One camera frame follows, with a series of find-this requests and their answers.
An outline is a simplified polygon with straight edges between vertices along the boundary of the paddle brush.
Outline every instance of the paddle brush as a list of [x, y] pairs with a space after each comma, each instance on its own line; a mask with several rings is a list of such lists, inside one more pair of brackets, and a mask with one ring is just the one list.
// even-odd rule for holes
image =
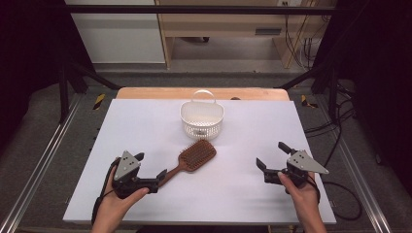
[[179, 154], [179, 164], [166, 174], [166, 177], [158, 184], [158, 186], [162, 187], [180, 171], [194, 172], [215, 155], [216, 150], [212, 144], [206, 140], [197, 141]]

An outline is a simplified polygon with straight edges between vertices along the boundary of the table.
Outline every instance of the table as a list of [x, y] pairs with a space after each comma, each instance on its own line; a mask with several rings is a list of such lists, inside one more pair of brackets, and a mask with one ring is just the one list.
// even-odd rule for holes
[[[121, 89], [111, 103], [63, 220], [90, 223], [107, 169], [124, 150], [145, 153], [138, 175], [141, 178], [173, 169], [180, 151], [193, 143], [182, 130], [178, 112], [197, 89], [201, 88]], [[123, 223], [298, 223], [290, 196], [282, 186], [264, 183], [263, 173], [256, 166], [258, 157], [268, 168], [286, 167], [289, 156], [277, 149], [279, 141], [311, 155], [294, 102], [279, 89], [207, 89], [225, 108], [222, 133], [211, 141], [217, 155], [194, 173], [178, 174], [158, 193], [139, 201]], [[242, 100], [227, 100], [233, 96]], [[281, 101], [268, 100], [268, 96]], [[335, 223], [320, 177], [316, 179], [322, 195], [323, 221]]]

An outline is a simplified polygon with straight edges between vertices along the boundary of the white cabinet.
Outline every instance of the white cabinet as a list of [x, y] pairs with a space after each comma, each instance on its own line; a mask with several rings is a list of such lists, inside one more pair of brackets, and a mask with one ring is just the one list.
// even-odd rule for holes
[[[67, 5], [154, 5], [153, 0], [66, 0]], [[72, 14], [94, 64], [165, 63], [156, 14]]]

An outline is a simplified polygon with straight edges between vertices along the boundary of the hand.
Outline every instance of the hand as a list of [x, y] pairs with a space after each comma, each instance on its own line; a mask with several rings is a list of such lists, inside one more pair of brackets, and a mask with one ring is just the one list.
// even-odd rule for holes
[[[314, 174], [309, 173], [314, 181]], [[297, 217], [306, 233], [326, 232], [318, 207], [318, 193], [312, 185], [305, 183], [297, 188], [288, 176], [279, 172], [278, 177], [288, 193], [291, 195]]]
[[144, 187], [136, 190], [127, 198], [120, 199], [112, 188], [112, 180], [115, 171], [116, 166], [112, 169], [110, 178], [107, 181], [104, 193], [109, 194], [107, 194], [103, 198], [103, 201], [100, 204], [96, 220], [93, 224], [93, 228], [91, 229], [92, 233], [115, 232], [116, 228], [118, 228], [121, 220], [124, 218], [130, 207], [140, 199], [142, 199], [149, 192], [149, 189]]

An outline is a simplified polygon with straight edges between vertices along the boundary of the basket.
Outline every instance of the basket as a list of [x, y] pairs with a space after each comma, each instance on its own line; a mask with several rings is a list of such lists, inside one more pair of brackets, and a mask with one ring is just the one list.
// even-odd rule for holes
[[[198, 93], [210, 94], [214, 102], [194, 101]], [[181, 107], [181, 118], [186, 134], [196, 140], [212, 140], [222, 130], [224, 108], [216, 103], [216, 98], [209, 90], [197, 90], [191, 96], [191, 101]]]

